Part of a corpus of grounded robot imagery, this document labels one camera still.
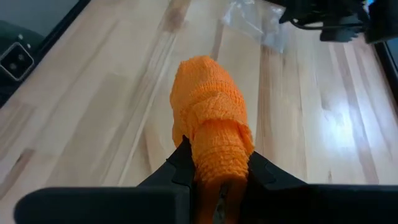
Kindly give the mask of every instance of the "black object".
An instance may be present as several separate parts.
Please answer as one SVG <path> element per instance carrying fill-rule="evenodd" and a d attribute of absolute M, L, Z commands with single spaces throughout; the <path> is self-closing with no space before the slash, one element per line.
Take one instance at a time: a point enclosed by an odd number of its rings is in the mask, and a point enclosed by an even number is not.
<path fill-rule="evenodd" d="M 391 92 L 398 103 L 398 39 L 375 44 L 374 48 L 390 84 Z"/>
<path fill-rule="evenodd" d="M 364 9 L 364 0 L 267 0 L 286 7 L 280 23 L 305 30 L 322 30 L 321 41 L 349 42 L 364 32 L 375 44 L 398 37 L 398 1 L 376 0 Z M 308 26 L 322 22 L 322 26 Z"/>
<path fill-rule="evenodd" d="M 89 1 L 3 0 L 0 2 L 0 108 Z M 48 18 L 51 17 L 51 13 L 57 17 L 56 20 Z"/>
<path fill-rule="evenodd" d="M 25 223 L 191 223 L 195 168 L 189 140 L 137 187 L 49 188 L 16 205 Z M 249 161 L 240 223 L 396 222 L 398 187 L 306 184 L 258 153 Z"/>

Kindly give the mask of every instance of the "knitted tube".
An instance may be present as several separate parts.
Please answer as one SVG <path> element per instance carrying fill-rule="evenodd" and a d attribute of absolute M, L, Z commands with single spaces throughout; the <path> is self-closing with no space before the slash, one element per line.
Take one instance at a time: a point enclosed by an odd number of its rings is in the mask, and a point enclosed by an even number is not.
<path fill-rule="evenodd" d="M 183 135 L 192 145 L 199 193 L 197 223 L 212 222 L 218 192 L 225 183 L 230 185 L 227 223 L 236 222 L 254 150 L 242 93 L 214 60 L 194 57 L 180 64 L 170 103 L 175 145 Z"/>

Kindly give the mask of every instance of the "clear plastic bag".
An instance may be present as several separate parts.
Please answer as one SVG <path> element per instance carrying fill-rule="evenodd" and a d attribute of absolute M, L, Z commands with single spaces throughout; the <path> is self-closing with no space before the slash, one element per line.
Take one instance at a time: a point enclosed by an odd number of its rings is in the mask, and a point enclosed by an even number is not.
<path fill-rule="evenodd" d="M 279 24 L 279 19 L 284 11 L 282 6 L 263 0 L 231 0 L 222 20 L 260 44 L 282 53 L 287 29 Z"/>

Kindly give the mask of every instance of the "wooden floor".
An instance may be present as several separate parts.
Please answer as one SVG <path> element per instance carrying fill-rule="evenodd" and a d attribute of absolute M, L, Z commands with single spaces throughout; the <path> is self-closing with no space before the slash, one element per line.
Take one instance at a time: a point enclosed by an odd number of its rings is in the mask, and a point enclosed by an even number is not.
<path fill-rule="evenodd" d="M 313 183 L 398 184 L 395 104 L 362 39 L 289 27 L 285 53 L 220 23 L 224 1 L 92 1 L 0 110 L 0 223 L 48 186 L 133 186 L 175 149 L 178 64 L 211 55 L 242 90 L 256 151 Z"/>

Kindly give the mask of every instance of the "black cable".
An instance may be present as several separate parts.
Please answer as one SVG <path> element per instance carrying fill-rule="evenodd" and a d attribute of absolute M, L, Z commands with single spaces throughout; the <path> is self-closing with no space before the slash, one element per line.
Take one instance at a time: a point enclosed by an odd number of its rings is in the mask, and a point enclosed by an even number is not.
<path fill-rule="evenodd" d="M 310 27 L 310 26 L 303 26 L 298 24 L 294 19 L 291 19 L 290 22 L 293 24 L 293 26 L 303 29 L 303 30 L 325 30 L 325 29 L 342 29 L 342 28 L 352 28 L 352 27 L 363 27 L 364 24 L 342 24 L 338 26 L 321 26 L 321 27 Z"/>

